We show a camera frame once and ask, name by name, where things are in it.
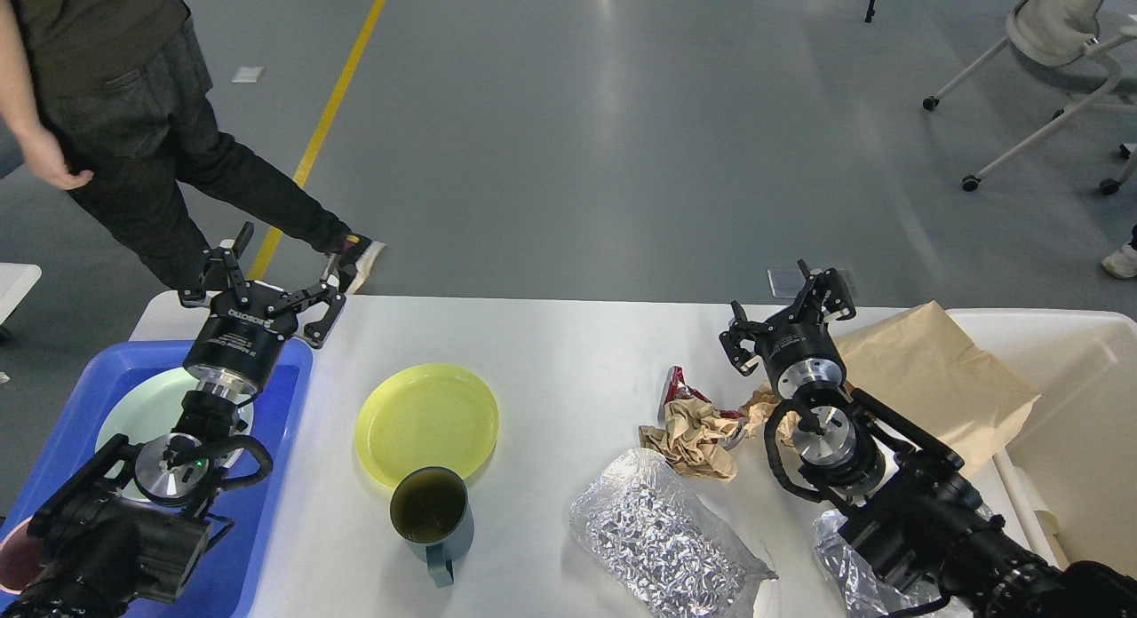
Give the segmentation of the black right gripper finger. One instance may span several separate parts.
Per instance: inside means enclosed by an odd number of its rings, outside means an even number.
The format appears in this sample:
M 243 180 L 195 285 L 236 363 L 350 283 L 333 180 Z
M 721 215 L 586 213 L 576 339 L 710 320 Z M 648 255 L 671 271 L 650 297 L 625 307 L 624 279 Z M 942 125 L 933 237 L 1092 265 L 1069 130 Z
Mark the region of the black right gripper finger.
M 750 376 L 757 364 L 762 362 L 757 344 L 767 334 L 767 324 L 752 321 L 738 301 L 731 301 L 730 307 L 732 318 L 728 320 L 727 329 L 719 334 L 719 342 L 735 370 L 742 376 Z
M 836 267 L 818 269 L 804 259 L 797 261 L 804 285 L 795 297 L 795 321 L 821 324 L 848 321 L 856 317 L 850 289 Z

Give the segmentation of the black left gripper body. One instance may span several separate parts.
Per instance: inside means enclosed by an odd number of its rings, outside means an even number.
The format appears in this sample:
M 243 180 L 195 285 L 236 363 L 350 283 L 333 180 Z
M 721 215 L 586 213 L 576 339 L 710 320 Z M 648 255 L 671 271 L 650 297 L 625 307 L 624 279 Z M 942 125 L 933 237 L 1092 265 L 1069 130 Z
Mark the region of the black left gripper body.
M 234 290 L 211 299 L 210 317 L 183 360 L 183 369 L 196 379 L 196 391 L 222 399 L 254 399 L 267 387 L 288 340 L 296 334 L 294 312 L 269 311 L 285 297 L 283 289 L 254 281 L 248 290 L 247 303 L 240 302 Z

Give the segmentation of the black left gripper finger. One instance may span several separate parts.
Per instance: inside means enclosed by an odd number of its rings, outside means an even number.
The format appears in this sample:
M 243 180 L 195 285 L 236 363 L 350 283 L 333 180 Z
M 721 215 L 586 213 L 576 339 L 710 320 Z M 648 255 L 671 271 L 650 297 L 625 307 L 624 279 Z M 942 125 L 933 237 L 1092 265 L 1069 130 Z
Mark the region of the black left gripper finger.
M 179 290 L 179 303 L 186 309 L 208 304 L 210 293 L 230 293 L 239 307 L 251 304 L 250 283 L 244 279 L 240 257 L 254 235 L 254 223 L 244 222 L 230 244 L 204 251 L 204 269 L 196 287 Z
M 329 257 L 317 282 L 280 295 L 265 307 L 266 327 L 281 337 L 300 339 L 313 350 L 319 350 L 327 343 L 345 306 L 346 295 L 338 286 L 338 257 Z

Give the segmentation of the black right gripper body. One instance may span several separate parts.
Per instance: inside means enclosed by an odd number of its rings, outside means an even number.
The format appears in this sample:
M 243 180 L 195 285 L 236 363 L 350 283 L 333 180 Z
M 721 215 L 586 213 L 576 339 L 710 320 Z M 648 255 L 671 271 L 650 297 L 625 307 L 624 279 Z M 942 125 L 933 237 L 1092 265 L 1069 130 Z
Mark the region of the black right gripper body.
M 807 384 L 841 389 L 846 366 L 829 334 L 825 314 L 788 309 L 757 326 L 755 353 L 763 360 L 767 382 L 781 400 L 792 400 Z

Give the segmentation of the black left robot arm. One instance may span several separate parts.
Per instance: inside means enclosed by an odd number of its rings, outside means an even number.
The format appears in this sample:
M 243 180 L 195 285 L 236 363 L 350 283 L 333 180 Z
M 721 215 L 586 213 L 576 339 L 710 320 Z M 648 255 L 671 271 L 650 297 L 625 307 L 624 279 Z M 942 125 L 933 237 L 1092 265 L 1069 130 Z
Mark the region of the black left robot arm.
M 147 441 L 115 433 L 32 513 L 20 553 L 36 561 L 20 566 L 5 617 L 119 617 L 134 600 L 174 602 L 235 524 L 211 513 L 216 496 L 273 471 L 241 408 L 267 387 L 289 340 L 323 346 L 356 273 L 340 264 L 365 254 L 370 241 L 350 237 L 329 254 L 318 282 L 288 293 L 244 279 L 239 259 L 251 237 L 247 223 L 233 244 L 204 253 L 202 274 L 224 274 L 218 294 L 179 295 L 185 307 L 210 309 L 182 364 L 196 386 L 182 396 L 179 420 Z

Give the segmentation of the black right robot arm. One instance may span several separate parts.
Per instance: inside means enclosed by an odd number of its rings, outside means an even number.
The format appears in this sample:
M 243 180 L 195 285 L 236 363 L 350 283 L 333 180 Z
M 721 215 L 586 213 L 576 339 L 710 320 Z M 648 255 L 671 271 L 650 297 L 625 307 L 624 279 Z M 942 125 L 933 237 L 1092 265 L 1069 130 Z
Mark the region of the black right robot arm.
M 850 386 L 829 323 L 856 309 L 840 272 L 799 261 L 792 303 L 754 321 L 742 304 L 719 340 L 736 371 L 767 375 L 775 408 L 763 425 L 767 467 L 785 491 L 844 513 L 838 533 L 875 578 L 938 598 L 902 617 L 958 600 L 974 617 L 1132 617 L 1130 576 L 1095 561 L 1064 569 L 1010 538 L 998 513 L 962 476 L 964 460 L 918 424 Z

